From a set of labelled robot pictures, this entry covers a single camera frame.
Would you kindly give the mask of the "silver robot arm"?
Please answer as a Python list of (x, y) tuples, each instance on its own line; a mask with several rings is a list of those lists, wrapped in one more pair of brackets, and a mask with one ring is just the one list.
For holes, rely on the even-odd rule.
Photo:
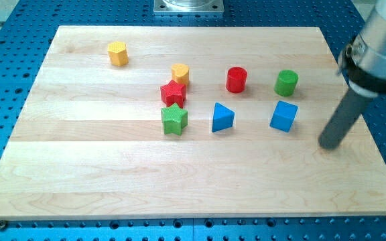
[(360, 33), (340, 52), (338, 73), (356, 94), (386, 94), (386, 0), (377, 1)]

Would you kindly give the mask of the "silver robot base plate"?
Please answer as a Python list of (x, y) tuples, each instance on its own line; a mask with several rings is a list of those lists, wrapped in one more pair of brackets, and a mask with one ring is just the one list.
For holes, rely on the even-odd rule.
[(223, 13), (223, 0), (153, 0), (158, 14)]

